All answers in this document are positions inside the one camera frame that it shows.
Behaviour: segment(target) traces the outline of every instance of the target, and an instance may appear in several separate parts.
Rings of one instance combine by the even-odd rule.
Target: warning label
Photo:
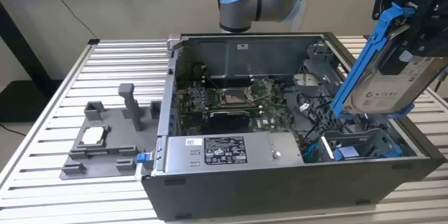
[[[204,138],[204,153],[207,165],[247,163],[247,150],[241,136]]]

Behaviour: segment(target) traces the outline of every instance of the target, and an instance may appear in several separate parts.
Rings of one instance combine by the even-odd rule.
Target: small white component
[[[89,127],[84,131],[81,141],[84,144],[96,144],[103,139],[103,135],[104,135],[103,127]]]
[[[299,110],[300,110],[300,112],[303,112],[303,111],[305,111],[308,108],[309,108],[309,104],[308,104],[308,103],[304,103],[304,104],[299,107]]]

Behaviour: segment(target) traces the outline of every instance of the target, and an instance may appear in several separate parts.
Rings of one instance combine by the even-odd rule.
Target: motherboard
[[[271,78],[252,78],[247,87],[219,86],[207,78],[179,90],[181,131],[185,135],[295,131],[293,117]]]

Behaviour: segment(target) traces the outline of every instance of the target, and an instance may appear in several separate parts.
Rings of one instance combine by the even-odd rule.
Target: blue tab
[[[151,153],[139,153],[136,157],[136,162],[143,163],[151,161]]]

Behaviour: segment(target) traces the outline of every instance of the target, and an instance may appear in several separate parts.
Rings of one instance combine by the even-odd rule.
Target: slotted aluminum surface
[[[339,39],[357,57],[365,39],[360,36]],[[165,53],[164,40],[101,40],[97,46],[87,47],[0,174],[1,224],[161,223],[133,176],[63,181],[59,174],[84,120],[85,102],[101,100],[109,108],[123,107],[123,100],[116,96],[116,88],[123,82],[136,85],[135,97],[141,105],[160,99],[167,69]],[[431,90],[419,97],[409,118],[448,156],[448,108]],[[213,220],[213,223],[260,222],[448,223],[448,164],[431,173],[424,181],[403,184],[375,207]]]

